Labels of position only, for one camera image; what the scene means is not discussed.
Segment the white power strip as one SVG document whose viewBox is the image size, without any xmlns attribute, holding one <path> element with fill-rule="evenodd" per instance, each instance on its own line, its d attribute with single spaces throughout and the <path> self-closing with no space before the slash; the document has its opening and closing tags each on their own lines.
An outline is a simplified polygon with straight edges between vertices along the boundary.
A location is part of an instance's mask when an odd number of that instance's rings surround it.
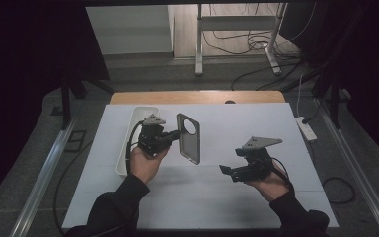
<svg viewBox="0 0 379 237">
<path fill-rule="evenodd" d="M 317 139 L 317 135 L 309 125 L 308 121 L 303 117 L 298 117 L 295 119 L 297 125 L 307 141 L 315 141 Z"/>
</svg>

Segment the white metal stand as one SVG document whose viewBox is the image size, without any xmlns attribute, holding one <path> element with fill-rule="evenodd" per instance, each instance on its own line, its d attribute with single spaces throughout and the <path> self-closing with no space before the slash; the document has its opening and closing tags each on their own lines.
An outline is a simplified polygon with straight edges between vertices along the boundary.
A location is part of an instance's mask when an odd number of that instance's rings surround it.
<svg viewBox="0 0 379 237">
<path fill-rule="evenodd" d="M 203 73 L 202 33 L 204 31 L 270 31 L 270 41 L 265 47 L 265 55 L 275 75 L 281 74 L 275 53 L 274 44 L 278 35 L 286 4 L 282 3 L 274 16 L 202 16 L 202 5 L 197 5 L 197 38 L 195 52 L 195 74 Z"/>
</svg>

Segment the person's left hand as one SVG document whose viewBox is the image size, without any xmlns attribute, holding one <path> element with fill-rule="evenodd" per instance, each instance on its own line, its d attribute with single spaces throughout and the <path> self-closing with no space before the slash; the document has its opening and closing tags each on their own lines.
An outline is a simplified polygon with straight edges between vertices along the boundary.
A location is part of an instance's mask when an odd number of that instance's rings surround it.
<svg viewBox="0 0 379 237">
<path fill-rule="evenodd" d="M 131 152 L 130 172 L 145 185 L 149 184 L 158 173 L 163 158 L 168 154 L 169 149 L 149 156 L 141 148 L 135 147 Z"/>
</svg>

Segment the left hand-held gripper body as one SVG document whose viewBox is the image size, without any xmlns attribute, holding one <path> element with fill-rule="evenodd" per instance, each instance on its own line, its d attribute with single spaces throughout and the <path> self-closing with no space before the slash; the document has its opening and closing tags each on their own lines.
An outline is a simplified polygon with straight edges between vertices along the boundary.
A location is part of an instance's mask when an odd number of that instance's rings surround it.
<svg viewBox="0 0 379 237">
<path fill-rule="evenodd" d="M 172 145 L 173 134 L 164 131 L 165 123 L 164 120 L 154 114 L 142 122 L 141 132 L 138 137 L 138 147 L 150 157 L 154 157 Z"/>
</svg>

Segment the person's right hand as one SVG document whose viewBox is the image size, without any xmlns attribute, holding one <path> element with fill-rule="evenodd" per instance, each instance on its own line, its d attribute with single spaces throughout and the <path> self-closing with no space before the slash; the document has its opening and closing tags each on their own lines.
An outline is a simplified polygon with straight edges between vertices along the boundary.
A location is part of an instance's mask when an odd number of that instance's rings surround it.
<svg viewBox="0 0 379 237">
<path fill-rule="evenodd" d="M 262 180 L 248 181 L 246 185 L 259 191 L 268 202 L 272 202 L 289 192 L 286 183 L 274 172 L 271 172 Z"/>
</svg>

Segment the grey phone case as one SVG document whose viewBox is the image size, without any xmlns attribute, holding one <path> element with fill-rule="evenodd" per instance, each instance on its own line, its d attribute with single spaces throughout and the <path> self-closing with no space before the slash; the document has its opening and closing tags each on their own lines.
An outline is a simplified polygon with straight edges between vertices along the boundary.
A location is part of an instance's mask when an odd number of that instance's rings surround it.
<svg viewBox="0 0 379 237">
<path fill-rule="evenodd" d="M 177 125 L 180 132 L 180 154 L 198 165 L 201 161 L 199 122 L 183 114 L 177 114 Z"/>
</svg>

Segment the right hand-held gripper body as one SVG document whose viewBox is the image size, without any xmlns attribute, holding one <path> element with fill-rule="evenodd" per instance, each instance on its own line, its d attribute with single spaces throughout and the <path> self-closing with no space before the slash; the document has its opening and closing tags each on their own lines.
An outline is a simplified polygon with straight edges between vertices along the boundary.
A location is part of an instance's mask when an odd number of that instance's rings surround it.
<svg viewBox="0 0 379 237">
<path fill-rule="evenodd" d="M 243 182 L 267 177 L 273 165 L 272 158 L 266 149 L 281 142 L 279 138 L 252 136 L 241 148 L 235 150 L 237 156 L 243 157 L 248 162 L 248 165 L 241 167 L 242 171 L 235 175 L 243 177 Z"/>
</svg>

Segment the aluminium rail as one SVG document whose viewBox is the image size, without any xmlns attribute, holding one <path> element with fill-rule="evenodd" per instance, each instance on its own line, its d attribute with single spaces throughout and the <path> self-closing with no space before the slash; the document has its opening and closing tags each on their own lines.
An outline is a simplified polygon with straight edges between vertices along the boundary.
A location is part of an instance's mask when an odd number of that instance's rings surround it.
<svg viewBox="0 0 379 237">
<path fill-rule="evenodd" d="M 339 128 L 336 128 L 335 124 L 331 121 L 328 107 L 321 102 L 317 102 L 320 106 L 319 113 L 322 116 L 332 138 L 334 139 L 337 147 L 340 150 L 341 156 L 346 163 L 351 175 L 357 183 L 358 188 L 366 203 L 369 206 L 378 226 L 379 226 L 379 195 L 373 188 L 370 180 L 365 175 L 362 167 L 358 163 L 355 154 L 352 152 L 349 144 L 347 143 L 343 133 Z"/>
<path fill-rule="evenodd" d="M 58 132 L 9 237 L 27 236 L 76 121 L 77 119 L 73 118 Z"/>
</svg>

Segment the white table cover sheet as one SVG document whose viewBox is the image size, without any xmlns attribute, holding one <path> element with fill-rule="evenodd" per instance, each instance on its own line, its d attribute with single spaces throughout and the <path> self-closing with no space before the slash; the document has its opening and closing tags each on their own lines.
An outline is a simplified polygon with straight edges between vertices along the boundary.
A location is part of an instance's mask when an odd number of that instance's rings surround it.
<svg viewBox="0 0 379 237">
<path fill-rule="evenodd" d="M 132 128 L 133 105 L 106 106 L 80 181 L 63 221 L 65 228 L 84 224 L 96 197 L 114 191 L 123 180 L 117 167 Z M 333 213 L 291 108 L 286 103 L 154 105 L 166 130 L 182 113 L 200 124 L 200 162 L 194 165 L 172 145 L 149 194 L 140 203 L 138 226 L 147 230 L 277 228 L 278 216 L 253 188 L 235 183 L 222 166 L 240 167 L 237 148 L 251 137 L 278 139 L 268 153 L 285 166 L 295 196 L 306 209 Z"/>
</svg>

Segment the white plastic tray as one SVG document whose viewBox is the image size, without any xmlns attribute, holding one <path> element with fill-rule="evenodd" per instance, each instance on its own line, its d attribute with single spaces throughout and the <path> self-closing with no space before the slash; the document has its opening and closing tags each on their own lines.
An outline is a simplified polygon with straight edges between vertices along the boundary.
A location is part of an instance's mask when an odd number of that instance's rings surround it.
<svg viewBox="0 0 379 237">
<path fill-rule="evenodd" d="M 157 116 L 158 114 L 160 114 L 160 112 L 159 109 L 156 107 L 136 107 L 133 109 L 130 121 L 127 126 L 127 133 L 115 168 L 116 172 L 120 176 L 127 175 L 125 156 L 127 152 L 127 143 L 129 141 L 129 138 L 132 138 L 132 142 L 136 142 L 138 140 L 138 133 L 141 131 L 141 128 L 138 127 L 135 133 L 132 134 L 133 129 L 140 121 L 147 119 L 151 115 Z"/>
</svg>

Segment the black stand leg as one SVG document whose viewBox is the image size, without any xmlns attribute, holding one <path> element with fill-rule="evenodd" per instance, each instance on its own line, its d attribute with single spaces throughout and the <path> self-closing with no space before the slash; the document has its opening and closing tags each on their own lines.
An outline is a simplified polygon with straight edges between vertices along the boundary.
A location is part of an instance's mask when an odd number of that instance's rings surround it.
<svg viewBox="0 0 379 237">
<path fill-rule="evenodd" d="M 329 117 L 335 128 L 340 128 L 339 124 L 339 102 L 340 102 L 340 83 L 336 76 L 320 75 L 319 79 L 312 88 L 312 95 L 315 98 L 323 99 L 330 91 L 329 98 Z"/>
<path fill-rule="evenodd" d="M 61 79 L 61 99 L 62 99 L 62 130 L 65 130 L 71 121 L 70 94 L 76 99 L 84 99 L 87 91 L 80 80 L 71 79 L 64 76 Z"/>
</svg>

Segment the white board panel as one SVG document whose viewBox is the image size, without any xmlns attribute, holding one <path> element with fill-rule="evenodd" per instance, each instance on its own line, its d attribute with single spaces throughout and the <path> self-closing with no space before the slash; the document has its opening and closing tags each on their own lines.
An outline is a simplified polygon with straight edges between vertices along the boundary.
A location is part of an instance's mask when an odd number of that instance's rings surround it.
<svg viewBox="0 0 379 237">
<path fill-rule="evenodd" d="M 172 52 L 166 5 L 87 7 L 102 54 Z"/>
</svg>

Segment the dark curtain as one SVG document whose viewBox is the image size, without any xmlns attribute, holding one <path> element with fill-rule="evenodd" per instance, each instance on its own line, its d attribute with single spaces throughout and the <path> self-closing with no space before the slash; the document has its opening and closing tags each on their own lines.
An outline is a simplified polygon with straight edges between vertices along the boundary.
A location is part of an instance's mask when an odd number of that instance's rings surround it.
<svg viewBox="0 0 379 237">
<path fill-rule="evenodd" d="M 280 34 L 327 74 L 313 88 L 322 96 L 333 81 L 351 95 L 348 108 L 379 146 L 379 0 L 296 0 Z"/>
<path fill-rule="evenodd" d="M 33 131 L 49 92 L 108 70 L 84 6 L 50 0 L 0 0 L 0 184 Z"/>
</svg>

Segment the wooden table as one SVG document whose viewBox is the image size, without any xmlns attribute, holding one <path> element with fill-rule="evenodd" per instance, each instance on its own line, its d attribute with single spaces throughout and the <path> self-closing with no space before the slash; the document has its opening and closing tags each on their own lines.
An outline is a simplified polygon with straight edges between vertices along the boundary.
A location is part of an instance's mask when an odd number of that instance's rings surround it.
<svg viewBox="0 0 379 237">
<path fill-rule="evenodd" d="M 284 103 L 279 91 L 165 91 L 119 92 L 110 99 L 111 105 L 171 105 L 171 104 L 257 104 Z"/>
</svg>

